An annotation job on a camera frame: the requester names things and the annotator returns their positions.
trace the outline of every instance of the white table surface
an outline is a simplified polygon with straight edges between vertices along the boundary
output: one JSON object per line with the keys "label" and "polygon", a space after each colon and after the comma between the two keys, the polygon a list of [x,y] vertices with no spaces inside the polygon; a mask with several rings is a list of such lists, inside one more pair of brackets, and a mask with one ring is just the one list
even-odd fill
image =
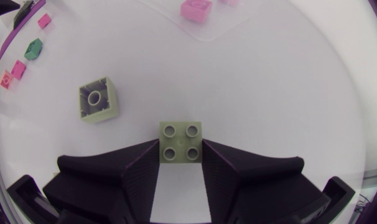
{"label": "white table surface", "polygon": [[[52,23],[36,21],[48,12]],[[27,62],[30,41],[44,42]],[[0,168],[6,187],[24,174],[42,188],[61,155],[89,156],[157,138],[162,120],[202,121],[203,137],[272,157],[300,156],[320,190],[339,176],[361,186],[365,136],[358,92],[320,31],[292,4],[266,1],[254,16],[199,42],[138,1],[49,1],[0,62],[27,62],[0,89]],[[120,116],[86,124],[78,87],[103,76]],[[347,223],[354,201],[335,223]],[[200,164],[161,165],[154,222],[209,222]]]}

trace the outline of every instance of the light green lego brick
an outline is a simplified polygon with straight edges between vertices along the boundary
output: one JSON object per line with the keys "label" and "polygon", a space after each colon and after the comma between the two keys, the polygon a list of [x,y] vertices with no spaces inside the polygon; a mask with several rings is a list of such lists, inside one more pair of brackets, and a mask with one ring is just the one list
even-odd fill
{"label": "light green lego brick", "polygon": [[159,162],[202,162],[201,122],[160,122]]}
{"label": "light green lego brick", "polygon": [[40,51],[42,50],[42,41],[40,41],[39,38],[36,38],[34,41],[32,41],[26,50],[26,53],[24,54],[24,57],[27,60],[33,60],[37,58],[40,54]]}
{"label": "light green lego brick", "polygon": [[80,117],[93,124],[118,116],[115,86],[108,77],[79,88]]}

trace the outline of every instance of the lego brick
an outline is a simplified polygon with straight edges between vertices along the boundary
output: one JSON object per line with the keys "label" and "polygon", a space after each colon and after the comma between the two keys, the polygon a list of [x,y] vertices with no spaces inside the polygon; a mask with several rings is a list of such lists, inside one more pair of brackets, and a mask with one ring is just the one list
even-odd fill
{"label": "lego brick", "polygon": [[159,162],[201,163],[201,122],[160,122]]}
{"label": "lego brick", "polygon": [[40,41],[39,38],[36,38],[34,41],[32,41],[26,50],[26,53],[24,54],[24,57],[27,60],[33,60],[37,58],[40,54],[40,51],[42,50],[42,41]]}
{"label": "lego brick", "polygon": [[1,77],[1,81],[0,81],[0,85],[5,88],[5,89],[9,89],[9,86],[10,84],[12,83],[13,81],[13,76],[8,72],[8,71],[4,71],[3,74],[2,74],[2,77]]}
{"label": "lego brick", "polygon": [[20,60],[17,60],[13,66],[11,74],[14,78],[20,80],[25,70],[26,65],[24,65]]}
{"label": "lego brick", "polygon": [[186,0],[180,7],[180,15],[196,22],[205,22],[212,8],[207,0]]}
{"label": "lego brick", "polygon": [[119,115],[115,86],[108,77],[79,88],[80,117],[93,124]]}
{"label": "lego brick", "polygon": [[240,0],[221,0],[229,6],[237,6],[240,3]]}
{"label": "lego brick", "polygon": [[46,13],[44,14],[39,20],[38,20],[38,25],[41,29],[44,29],[47,24],[50,23],[50,21],[52,21],[52,19],[50,18],[50,16]]}

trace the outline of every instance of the lego stud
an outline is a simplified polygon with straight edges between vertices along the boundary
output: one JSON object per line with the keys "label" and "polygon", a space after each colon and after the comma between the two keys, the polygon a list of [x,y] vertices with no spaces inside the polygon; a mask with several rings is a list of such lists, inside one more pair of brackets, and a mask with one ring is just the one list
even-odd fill
{"label": "lego stud", "polygon": [[194,6],[194,7],[200,8],[200,9],[203,6],[203,4],[201,2],[193,2],[191,5]]}
{"label": "lego stud", "polygon": [[198,159],[199,156],[200,156],[200,152],[198,151],[198,149],[196,147],[190,147],[187,150],[187,158],[189,160],[194,161],[194,160]]}
{"label": "lego stud", "polygon": [[190,125],[186,129],[186,135],[190,138],[195,138],[198,134],[198,128],[195,125]]}
{"label": "lego stud", "polygon": [[173,125],[168,125],[164,128],[164,135],[167,138],[173,138],[176,134],[176,129],[173,127]]}
{"label": "lego stud", "polygon": [[102,110],[107,106],[107,99],[97,90],[92,91],[88,96],[88,103],[98,110]]}
{"label": "lego stud", "polygon": [[172,147],[168,147],[164,150],[164,158],[168,161],[174,160],[176,157],[175,149]]}

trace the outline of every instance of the pink lego piece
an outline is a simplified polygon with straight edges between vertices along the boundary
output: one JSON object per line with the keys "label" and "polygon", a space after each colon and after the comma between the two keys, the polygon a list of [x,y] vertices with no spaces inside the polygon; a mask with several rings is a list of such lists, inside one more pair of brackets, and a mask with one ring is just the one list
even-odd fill
{"label": "pink lego piece", "polygon": [[240,0],[221,0],[229,6],[237,6],[240,3]]}
{"label": "pink lego piece", "polygon": [[47,26],[47,24],[49,24],[49,22],[52,21],[51,18],[49,17],[49,15],[46,13],[42,16],[42,18],[40,18],[38,20],[38,25],[40,26],[40,28],[45,28]]}
{"label": "pink lego piece", "polygon": [[12,83],[12,81],[13,81],[13,76],[8,71],[5,70],[3,72],[0,85],[3,88],[5,88],[5,89],[8,90],[9,89],[9,85],[10,85],[10,83]]}
{"label": "pink lego piece", "polygon": [[22,62],[17,60],[13,66],[11,74],[12,76],[14,76],[14,78],[20,80],[25,70],[26,70],[26,65],[24,65]]}
{"label": "pink lego piece", "polygon": [[205,22],[212,8],[207,0],[186,0],[180,7],[180,15],[196,22]]}

